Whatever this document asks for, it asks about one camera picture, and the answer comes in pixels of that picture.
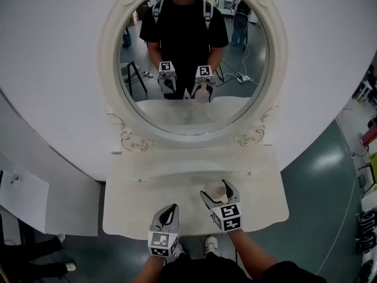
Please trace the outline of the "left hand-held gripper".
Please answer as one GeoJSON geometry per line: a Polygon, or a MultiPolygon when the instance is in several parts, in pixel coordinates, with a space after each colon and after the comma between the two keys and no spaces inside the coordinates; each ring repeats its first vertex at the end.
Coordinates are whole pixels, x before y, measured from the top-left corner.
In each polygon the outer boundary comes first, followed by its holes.
{"type": "Polygon", "coordinates": [[[167,229],[177,229],[178,225],[179,206],[176,203],[154,214],[148,232],[148,250],[152,256],[167,258],[173,255],[178,244],[178,233],[167,229]]]}

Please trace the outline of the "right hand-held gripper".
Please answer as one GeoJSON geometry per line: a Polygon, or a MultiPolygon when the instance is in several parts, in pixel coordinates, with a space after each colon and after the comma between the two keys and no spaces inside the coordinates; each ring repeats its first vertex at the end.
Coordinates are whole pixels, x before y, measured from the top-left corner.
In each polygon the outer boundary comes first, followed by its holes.
{"type": "Polygon", "coordinates": [[[239,203],[239,191],[228,180],[223,179],[226,187],[226,203],[213,200],[206,192],[200,191],[200,197],[209,210],[213,222],[222,232],[231,232],[242,228],[242,206],[239,203]]]}

